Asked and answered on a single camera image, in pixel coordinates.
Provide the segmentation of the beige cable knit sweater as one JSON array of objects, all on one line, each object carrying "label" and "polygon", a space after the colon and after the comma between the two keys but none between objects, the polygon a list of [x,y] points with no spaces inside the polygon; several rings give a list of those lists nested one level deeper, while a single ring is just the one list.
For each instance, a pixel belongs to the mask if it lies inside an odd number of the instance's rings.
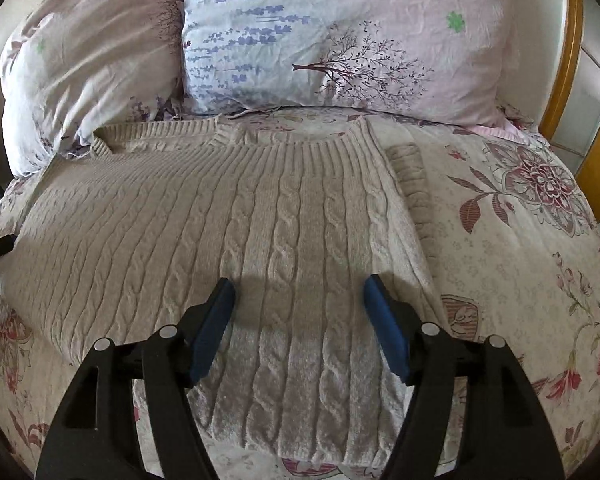
[{"label": "beige cable knit sweater", "polygon": [[220,278],[237,304],[189,399],[210,438],[278,456],[383,465],[405,390],[363,307],[379,275],[443,321],[391,166],[394,125],[250,132],[215,118],[121,125],[58,158],[15,216],[0,296],[69,362],[100,336],[143,339]]}]

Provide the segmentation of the wooden framed wardrobe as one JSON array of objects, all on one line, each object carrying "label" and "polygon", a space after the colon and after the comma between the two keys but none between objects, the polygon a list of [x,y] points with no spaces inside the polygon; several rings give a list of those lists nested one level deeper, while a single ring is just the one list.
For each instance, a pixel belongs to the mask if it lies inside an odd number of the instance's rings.
[{"label": "wooden framed wardrobe", "polygon": [[540,133],[600,221],[600,4],[565,0],[559,63]]}]

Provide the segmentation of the pink floral pillow with tree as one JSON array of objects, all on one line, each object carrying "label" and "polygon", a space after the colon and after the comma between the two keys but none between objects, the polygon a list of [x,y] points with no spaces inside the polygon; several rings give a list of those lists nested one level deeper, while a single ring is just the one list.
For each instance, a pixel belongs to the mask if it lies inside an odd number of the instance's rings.
[{"label": "pink floral pillow with tree", "polygon": [[349,107],[492,125],[513,0],[183,0],[199,115]]}]

